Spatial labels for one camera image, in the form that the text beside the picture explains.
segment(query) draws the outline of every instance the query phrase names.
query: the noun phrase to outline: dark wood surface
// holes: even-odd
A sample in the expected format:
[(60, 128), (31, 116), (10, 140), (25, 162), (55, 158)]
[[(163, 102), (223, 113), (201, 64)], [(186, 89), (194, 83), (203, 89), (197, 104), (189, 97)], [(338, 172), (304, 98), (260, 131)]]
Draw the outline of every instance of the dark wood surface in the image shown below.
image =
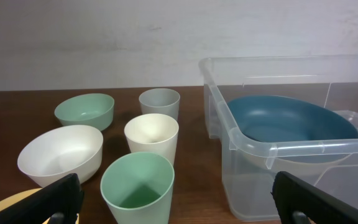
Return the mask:
[[(106, 93), (115, 99), (114, 120), (103, 131), (101, 167), (82, 185), (85, 199), (80, 223), (116, 223), (100, 194), (100, 180), (108, 165), (129, 153), (124, 126), (141, 114), (138, 97), (147, 89), (0, 92), (0, 200), (39, 187), (18, 170), (17, 157), (31, 140), (60, 127), (53, 115), (55, 107), (72, 96)], [(170, 223), (243, 223), (231, 214), (224, 194), (221, 144), (208, 138), (203, 87), (173, 89), (181, 94), (181, 102)]]

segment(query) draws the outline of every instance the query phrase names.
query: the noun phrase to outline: bowl rim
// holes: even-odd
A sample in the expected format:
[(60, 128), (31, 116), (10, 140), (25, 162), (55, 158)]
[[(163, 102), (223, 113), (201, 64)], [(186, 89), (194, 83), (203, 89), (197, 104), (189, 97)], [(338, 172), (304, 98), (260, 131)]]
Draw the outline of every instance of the bowl rim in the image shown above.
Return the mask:
[[(65, 103), (67, 103), (68, 101), (73, 100), (73, 99), (75, 99), (75, 98), (81, 98), (81, 97), (84, 97), (84, 96), (88, 96), (88, 95), (103, 95), (103, 96), (108, 96), (110, 99), (112, 99), (111, 106), (110, 106), (109, 109), (107, 109), (105, 112), (103, 112), (103, 113), (97, 115), (97, 116), (94, 117), (94, 118), (88, 118), (88, 119), (63, 119), (63, 118), (61, 118), (61, 117), (59, 117), (59, 116), (57, 115), (57, 109), (58, 109), (59, 107), (63, 106), (63, 105), (64, 105)], [(115, 100), (114, 100), (114, 98), (113, 98), (112, 96), (110, 96), (110, 95), (107, 95), (107, 94), (104, 94), (104, 93), (87, 93), (87, 94), (82, 94), (82, 95), (78, 95), (78, 96), (71, 97), (71, 98), (69, 98), (69, 99), (67, 99), (67, 100), (65, 100), (65, 101), (63, 101), (63, 102), (61, 102), (59, 105), (57, 105), (57, 107), (55, 108), (55, 111), (54, 111), (53, 113), (54, 113), (54, 115), (55, 115), (55, 117), (56, 117), (57, 119), (62, 120), (62, 121), (70, 121), (70, 122), (75, 122), (75, 121), (78, 121), (78, 122), (79, 122), (79, 121), (89, 121), (89, 120), (98, 118), (98, 117), (100, 117), (100, 116), (103, 116), (103, 115), (105, 115), (106, 113), (108, 113), (109, 111), (111, 111), (112, 108), (114, 107), (114, 104), (115, 104)]]
[[(174, 92), (174, 93), (177, 94), (178, 99), (177, 99), (175, 102), (173, 102), (173, 103), (171, 103), (171, 104), (169, 104), (169, 105), (164, 105), (164, 106), (152, 106), (152, 105), (148, 105), (148, 104), (144, 103), (144, 102), (140, 99), (140, 98), (142, 97), (142, 95), (144, 96), (144, 95), (147, 94), (147, 92), (150, 92), (150, 91), (153, 91), (153, 90), (169, 90), (169, 91), (172, 91), (172, 92)], [(172, 89), (169, 89), (169, 88), (153, 88), (153, 89), (146, 90), (146, 91), (144, 91), (142, 94), (139, 95), (139, 103), (141, 103), (142, 105), (151, 107), (151, 108), (165, 108), (165, 107), (172, 106), (172, 105), (174, 105), (175, 103), (178, 103), (179, 101), (180, 101), (180, 94), (179, 94), (177, 91), (172, 90)]]
[[(238, 97), (238, 98), (235, 98), (229, 102), (227, 102), (227, 107), (229, 108), (230, 110), (230, 113), (232, 114), (232, 111), (229, 107), (229, 104), (232, 103), (232, 102), (235, 102), (235, 101), (241, 101), (241, 100), (244, 100), (245, 98), (276, 98), (276, 99), (280, 99), (280, 100), (292, 100), (292, 101), (296, 101), (297, 103), (301, 103), (301, 104), (304, 104), (304, 105), (308, 105), (310, 107), (313, 107), (313, 108), (317, 108), (318, 110), (321, 110), (321, 111), (324, 111), (324, 113), (327, 113), (327, 114), (330, 114), (331, 116), (334, 116), (334, 117), (337, 117), (338, 119), (340, 119), (343, 123), (346, 123), (346, 125), (348, 126), (349, 129), (352, 129), (352, 131), (354, 132), (353, 134), (355, 134), (355, 137), (356, 138), (350, 138), (350, 139), (358, 139), (358, 130), (357, 128), (350, 122), (348, 121), (347, 119), (345, 119), (344, 117), (342, 117), (341, 115), (335, 113), (334, 111), (332, 110), (329, 110), (325, 107), (322, 107), (322, 106), (319, 106), (319, 105), (316, 105), (314, 103), (310, 103), (308, 101), (305, 101), (305, 100), (299, 100), (298, 98), (293, 98), (293, 97), (289, 97), (289, 96), (280, 96), (280, 95), (247, 95), (247, 96), (241, 96), (241, 97)], [(236, 118), (234, 117), (234, 115), (232, 114), (232, 117), (234, 118), (234, 121), (236, 122), (236, 126), (240, 129), (239, 125), (238, 125), (238, 122), (236, 120)], [(278, 142), (297, 142), (297, 141), (275, 141), (275, 142), (263, 142), (263, 141), (258, 141), (258, 140), (255, 140), (255, 139), (252, 139), (250, 137), (248, 137), (247, 135), (245, 135), (244, 133), (242, 133), (243, 136), (245, 136), (248, 140), (251, 140), (251, 141), (256, 141), (256, 142), (261, 142), (261, 143), (267, 143), (267, 144), (276, 144)], [(346, 140), (346, 139), (323, 139), (323, 140), (319, 140), (319, 139), (314, 139), (314, 140), (305, 140), (305, 141), (330, 141), (330, 140)]]
[[(58, 129), (68, 129), (68, 128), (77, 128), (77, 127), (86, 127), (86, 128), (90, 128), (90, 129), (93, 129), (94, 131), (96, 130), (98, 132), (98, 136), (101, 137), (101, 141), (100, 141), (100, 146), (98, 146), (98, 150), (95, 151), (95, 153), (92, 155), (92, 156), (89, 156), (89, 158), (87, 158), (87, 160), (83, 161), (81, 164), (77, 165), (76, 167), (72, 168), (72, 169), (69, 169), (69, 170), (66, 170), (66, 171), (63, 171), (63, 172), (59, 172), (59, 173), (55, 173), (55, 174), (48, 174), (48, 175), (34, 175), (34, 174), (30, 174), (28, 172), (25, 172), (21, 166), (19, 165), (19, 159), (20, 157), (23, 155), (24, 153), (24, 150), (27, 148), (27, 146), (29, 146), (31, 143), (33, 143), (35, 140), (37, 140), (38, 138), (41, 138), (42, 136), (48, 134), (48, 133), (51, 133), (53, 131), (56, 131)], [(50, 130), (50, 131), (47, 131), (46, 133), (43, 133), (41, 134), (40, 136), (36, 137), (35, 139), (31, 140), (31, 142), (29, 142), (20, 152), (19, 156), (17, 157), (17, 167), (19, 168), (19, 170), (25, 174), (25, 175), (28, 175), (28, 176), (32, 176), (32, 177), (53, 177), (53, 176), (56, 176), (56, 175), (60, 175), (60, 174), (64, 174), (64, 173), (67, 173), (69, 171), (72, 171), (72, 170), (75, 170), (77, 168), (79, 168), (80, 166), (82, 166), (83, 164), (87, 163), (88, 161), (90, 161), (95, 155), (97, 155), (97, 153), (102, 149), (103, 147), (103, 134), (101, 131), (99, 131), (97, 128), (94, 128), (92, 126), (89, 126), (89, 125), (83, 125), (83, 124), (77, 124), (77, 125), (69, 125), (69, 126), (63, 126), (63, 127), (60, 127), (60, 128), (55, 128), (53, 130)]]

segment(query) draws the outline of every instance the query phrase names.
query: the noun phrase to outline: plastic storage container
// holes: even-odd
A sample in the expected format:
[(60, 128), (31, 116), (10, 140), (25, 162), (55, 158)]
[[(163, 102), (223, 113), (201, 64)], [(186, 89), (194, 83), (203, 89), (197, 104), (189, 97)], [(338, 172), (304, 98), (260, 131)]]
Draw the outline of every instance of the plastic storage container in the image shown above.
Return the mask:
[(222, 143), (222, 181), (232, 213), (244, 221), (279, 219), (271, 196), (278, 171), (358, 208), (358, 139), (258, 142), (243, 135), (227, 102), (280, 95), (333, 110), (358, 130), (358, 55), (207, 58), (205, 122)]

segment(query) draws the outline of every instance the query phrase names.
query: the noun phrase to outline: white wall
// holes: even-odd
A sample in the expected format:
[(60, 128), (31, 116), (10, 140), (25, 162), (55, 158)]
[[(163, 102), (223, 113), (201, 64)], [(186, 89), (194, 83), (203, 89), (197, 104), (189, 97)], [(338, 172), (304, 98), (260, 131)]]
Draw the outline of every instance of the white wall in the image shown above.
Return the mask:
[(205, 57), (358, 53), (358, 0), (0, 1), (0, 90), (202, 85)]

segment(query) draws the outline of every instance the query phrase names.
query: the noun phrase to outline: plastic cup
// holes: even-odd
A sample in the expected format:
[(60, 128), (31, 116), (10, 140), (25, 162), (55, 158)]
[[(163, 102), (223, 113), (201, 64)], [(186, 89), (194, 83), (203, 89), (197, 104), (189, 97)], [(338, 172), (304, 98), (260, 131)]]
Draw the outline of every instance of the plastic cup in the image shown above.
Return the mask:
[(160, 113), (175, 120), (178, 120), (179, 100), (179, 93), (167, 88), (147, 90), (139, 96), (143, 114)]
[(130, 120), (124, 128), (131, 152), (154, 152), (172, 164), (177, 150), (179, 124), (165, 114), (144, 114)]
[(137, 152), (106, 169), (100, 190), (118, 224), (167, 224), (174, 178), (166, 158)]

